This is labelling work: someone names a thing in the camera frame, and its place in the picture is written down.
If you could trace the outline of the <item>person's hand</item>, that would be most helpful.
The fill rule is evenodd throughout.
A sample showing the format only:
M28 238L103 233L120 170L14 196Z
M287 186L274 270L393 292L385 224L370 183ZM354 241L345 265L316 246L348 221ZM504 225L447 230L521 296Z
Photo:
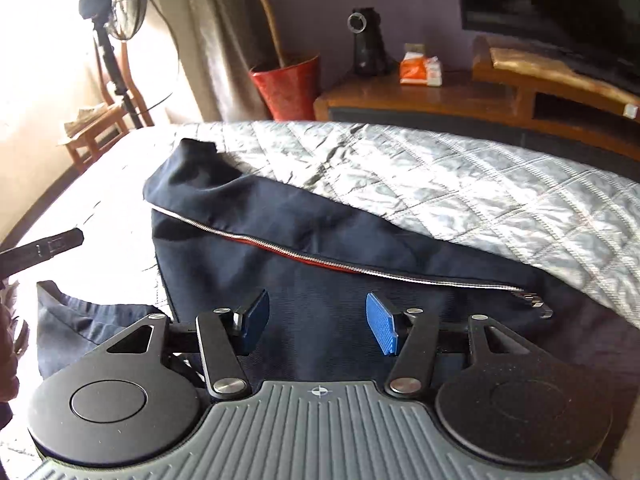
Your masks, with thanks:
M20 381L17 367L24 353L25 343L18 344L21 336L28 337L28 326L21 324L15 310L17 284L1 281L1 340L0 340L0 398L9 402L17 397Z

